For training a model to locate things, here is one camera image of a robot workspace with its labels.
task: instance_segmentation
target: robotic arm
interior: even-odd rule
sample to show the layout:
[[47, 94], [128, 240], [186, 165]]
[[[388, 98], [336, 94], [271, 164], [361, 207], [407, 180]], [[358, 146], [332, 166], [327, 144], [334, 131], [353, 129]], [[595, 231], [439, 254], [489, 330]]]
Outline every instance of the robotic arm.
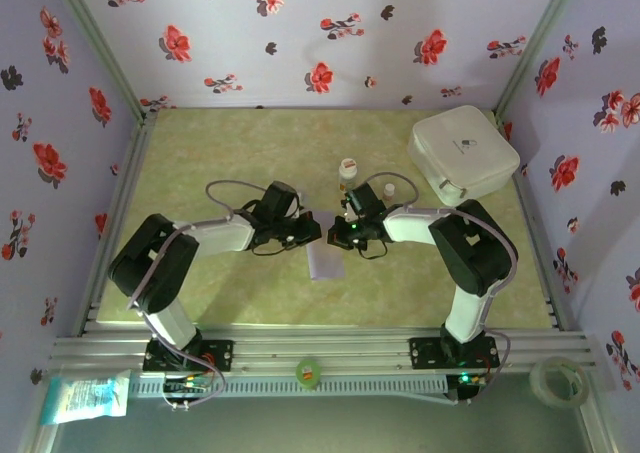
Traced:
[[403, 205], [386, 208], [367, 183], [345, 197], [342, 206], [346, 213], [336, 217], [328, 242], [346, 250], [357, 249], [367, 259], [379, 257], [363, 253], [372, 240], [382, 242], [385, 252], [380, 256], [386, 255], [387, 243], [435, 245], [456, 283], [451, 312], [441, 330], [442, 351], [447, 360], [459, 364], [486, 349], [483, 326], [487, 303], [515, 267], [503, 242], [511, 247], [515, 260], [517, 251], [482, 205], [468, 200], [455, 210]]
[[[173, 223], [160, 214], [149, 216], [116, 256], [109, 267], [109, 278], [132, 299], [137, 310], [164, 340], [177, 350], [191, 356], [215, 358], [215, 342], [203, 341], [200, 332], [189, 320], [177, 296], [191, 263], [226, 251], [250, 250], [262, 256], [259, 247], [271, 240], [282, 249], [273, 255], [297, 248], [318, 238], [320, 225], [310, 211], [299, 213], [296, 191], [275, 181], [260, 200], [252, 200], [234, 210], [228, 220], [203, 222], [198, 228]], [[144, 277], [156, 263], [149, 281]], [[177, 357], [156, 342], [149, 355], [159, 360], [164, 370], [202, 370], [201, 365]], [[222, 362], [217, 362], [224, 371]]]

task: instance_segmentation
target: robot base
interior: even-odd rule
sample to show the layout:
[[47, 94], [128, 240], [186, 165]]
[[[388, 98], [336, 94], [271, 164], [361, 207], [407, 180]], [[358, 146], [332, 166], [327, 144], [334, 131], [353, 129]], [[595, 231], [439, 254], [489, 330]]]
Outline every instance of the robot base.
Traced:
[[409, 355], [414, 370], [446, 370], [451, 368], [487, 368], [500, 366], [496, 340], [481, 335], [472, 340], [472, 348], [456, 355], [455, 359], [443, 349], [440, 336], [409, 339]]
[[[233, 341], [231, 340], [199, 340], [187, 345], [185, 351], [213, 363], [222, 372], [231, 371], [233, 360]], [[202, 365], [177, 357], [158, 340], [151, 340], [147, 344], [142, 371], [207, 371], [207, 369]]]

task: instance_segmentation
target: blue packet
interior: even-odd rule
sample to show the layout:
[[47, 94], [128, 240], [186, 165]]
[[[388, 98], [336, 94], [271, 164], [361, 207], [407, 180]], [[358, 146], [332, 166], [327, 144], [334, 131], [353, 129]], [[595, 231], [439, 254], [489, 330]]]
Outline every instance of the blue packet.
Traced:
[[125, 416], [131, 370], [110, 378], [51, 379], [44, 402], [41, 425], [57, 425], [99, 416]]

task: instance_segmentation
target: gray floor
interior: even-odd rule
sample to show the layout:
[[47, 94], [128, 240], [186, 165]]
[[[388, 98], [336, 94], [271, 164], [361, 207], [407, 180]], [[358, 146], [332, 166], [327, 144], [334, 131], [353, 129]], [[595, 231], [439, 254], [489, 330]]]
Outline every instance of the gray floor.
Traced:
[[470, 407], [403, 398], [218, 399], [188, 413], [136, 400], [125, 418], [65, 425], [56, 453], [582, 453], [576, 410], [504, 376]]

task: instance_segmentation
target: clear tape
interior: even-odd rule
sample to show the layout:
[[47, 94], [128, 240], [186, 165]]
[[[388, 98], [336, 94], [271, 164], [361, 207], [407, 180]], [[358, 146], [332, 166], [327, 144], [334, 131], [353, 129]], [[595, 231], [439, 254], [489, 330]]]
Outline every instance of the clear tape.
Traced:
[[[547, 373], [556, 370], [569, 382], [569, 397], [556, 395], [547, 383]], [[562, 356], [552, 356], [535, 364], [529, 375], [533, 394], [552, 408], [577, 408], [589, 398], [587, 375], [578, 363]]]

